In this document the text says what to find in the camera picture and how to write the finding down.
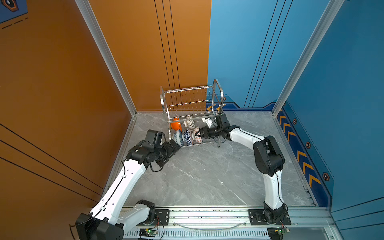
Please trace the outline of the dark blue patterned bowl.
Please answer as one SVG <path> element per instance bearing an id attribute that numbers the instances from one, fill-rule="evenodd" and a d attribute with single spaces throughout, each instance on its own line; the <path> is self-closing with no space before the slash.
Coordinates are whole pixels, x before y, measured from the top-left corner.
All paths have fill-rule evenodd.
<path id="1" fill-rule="evenodd" d="M 193 137 L 193 140 L 194 140 L 194 143 L 195 143 L 195 144 L 202 144 L 202 143 L 203 143 L 202 138 L 199 137 L 199 136 L 196 136 L 196 133 L 198 133 L 199 130 L 200 130 L 199 127 L 196 127 L 196 128 L 193 130 L 193 135 L 192 135 L 192 137 Z"/>

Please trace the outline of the orange plastic bowl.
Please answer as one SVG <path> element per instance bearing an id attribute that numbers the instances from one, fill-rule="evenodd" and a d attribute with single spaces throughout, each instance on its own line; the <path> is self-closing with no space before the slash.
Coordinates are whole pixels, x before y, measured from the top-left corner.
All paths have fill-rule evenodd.
<path id="1" fill-rule="evenodd" d="M 171 123 L 171 129 L 173 129 L 174 131 L 182 131 L 182 126 L 181 126 L 181 123 L 179 122 L 179 118 L 174 118 Z"/>

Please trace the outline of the red patterned ceramic bowl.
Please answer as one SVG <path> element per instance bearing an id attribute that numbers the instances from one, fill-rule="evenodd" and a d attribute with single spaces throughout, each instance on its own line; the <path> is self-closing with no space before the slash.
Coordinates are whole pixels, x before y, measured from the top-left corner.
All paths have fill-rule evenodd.
<path id="1" fill-rule="evenodd" d="M 186 145 L 191 146 L 193 145 L 193 138 L 192 138 L 192 132 L 190 129 L 186 129 L 184 132 L 184 142 Z"/>

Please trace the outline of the blue white floral bowl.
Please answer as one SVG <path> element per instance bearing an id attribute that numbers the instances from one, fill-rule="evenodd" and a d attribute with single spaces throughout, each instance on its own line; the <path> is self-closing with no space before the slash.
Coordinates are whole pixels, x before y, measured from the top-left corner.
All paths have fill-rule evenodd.
<path id="1" fill-rule="evenodd" d="M 183 133 L 182 131 L 180 130 L 177 130 L 174 132 L 174 135 L 173 135 L 173 139 L 174 141 L 181 147 L 184 146 L 184 139 L 183 139 Z"/>

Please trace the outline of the white brown patterned bowl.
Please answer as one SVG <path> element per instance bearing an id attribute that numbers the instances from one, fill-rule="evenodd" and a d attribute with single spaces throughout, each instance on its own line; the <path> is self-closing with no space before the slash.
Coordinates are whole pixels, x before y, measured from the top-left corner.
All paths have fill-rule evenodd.
<path id="1" fill-rule="evenodd" d="M 194 129 L 196 128 L 195 122 L 194 122 L 194 120 L 192 120 L 192 119 L 186 119 L 186 120 L 184 121 L 184 125 L 185 125 L 185 127 L 188 128 L 188 129 L 192 129 L 192 130 L 194 130 Z"/>

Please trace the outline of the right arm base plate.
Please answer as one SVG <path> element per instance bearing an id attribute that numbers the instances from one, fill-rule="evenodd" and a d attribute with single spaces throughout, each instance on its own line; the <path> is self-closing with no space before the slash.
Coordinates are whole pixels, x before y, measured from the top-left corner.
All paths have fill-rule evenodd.
<path id="1" fill-rule="evenodd" d="M 249 209 L 248 214 L 252 226 L 290 226 L 292 224 L 288 211 L 284 208 L 280 208 L 277 210 Z"/>

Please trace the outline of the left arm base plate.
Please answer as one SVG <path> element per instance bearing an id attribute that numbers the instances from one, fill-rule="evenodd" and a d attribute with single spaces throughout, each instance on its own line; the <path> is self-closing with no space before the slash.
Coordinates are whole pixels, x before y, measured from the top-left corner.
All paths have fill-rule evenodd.
<path id="1" fill-rule="evenodd" d="M 155 226 L 158 223 L 167 226 L 169 224 L 170 210 L 169 209 L 155 209 L 150 210 L 148 218 L 139 224 L 139 226 Z"/>

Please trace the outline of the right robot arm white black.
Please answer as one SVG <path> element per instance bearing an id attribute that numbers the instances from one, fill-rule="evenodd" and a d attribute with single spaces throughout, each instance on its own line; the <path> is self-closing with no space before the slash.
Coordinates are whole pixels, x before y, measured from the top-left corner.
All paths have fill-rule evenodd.
<path id="1" fill-rule="evenodd" d="M 263 221 L 269 225 L 283 224 L 288 216 L 288 206 L 283 201 L 282 170 L 285 158 L 273 136 L 257 136 L 242 130 L 238 126 L 203 127 L 196 135 L 203 139 L 222 137 L 239 143 L 254 152 L 255 164 L 263 174 L 265 200 Z"/>

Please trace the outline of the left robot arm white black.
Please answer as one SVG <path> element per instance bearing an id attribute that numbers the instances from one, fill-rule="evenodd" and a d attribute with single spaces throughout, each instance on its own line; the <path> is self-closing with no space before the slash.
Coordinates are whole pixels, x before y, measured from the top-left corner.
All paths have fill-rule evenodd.
<path id="1" fill-rule="evenodd" d="M 89 214 L 80 214 L 74 225 L 81 240 L 121 240 L 133 227 L 156 222 L 155 204 L 140 200 L 123 217 L 120 212 L 128 196 L 145 171 L 156 162 L 160 167 L 180 150 L 174 141 L 161 143 L 141 141 L 132 147 L 123 162 L 117 178 L 92 208 Z"/>

